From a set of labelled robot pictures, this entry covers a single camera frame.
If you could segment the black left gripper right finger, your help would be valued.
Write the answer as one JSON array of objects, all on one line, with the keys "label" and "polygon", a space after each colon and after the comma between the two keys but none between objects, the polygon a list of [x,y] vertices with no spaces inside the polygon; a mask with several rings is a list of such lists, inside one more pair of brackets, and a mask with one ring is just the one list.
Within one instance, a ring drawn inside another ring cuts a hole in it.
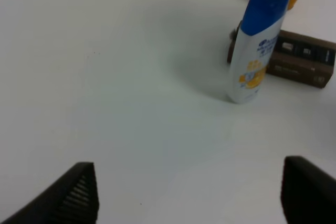
[{"label": "black left gripper right finger", "polygon": [[280,200],[287,223],[335,223],[335,178],[302,156],[285,158]]}]

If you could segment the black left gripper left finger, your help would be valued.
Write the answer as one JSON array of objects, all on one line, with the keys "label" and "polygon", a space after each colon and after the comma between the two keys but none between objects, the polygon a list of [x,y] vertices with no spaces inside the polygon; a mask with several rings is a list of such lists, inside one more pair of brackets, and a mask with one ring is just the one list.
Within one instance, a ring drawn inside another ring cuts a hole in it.
[{"label": "black left gripper left finger", "polygon": [[3,223],[96,223],[98,212],[94,163],[78,162]]}]

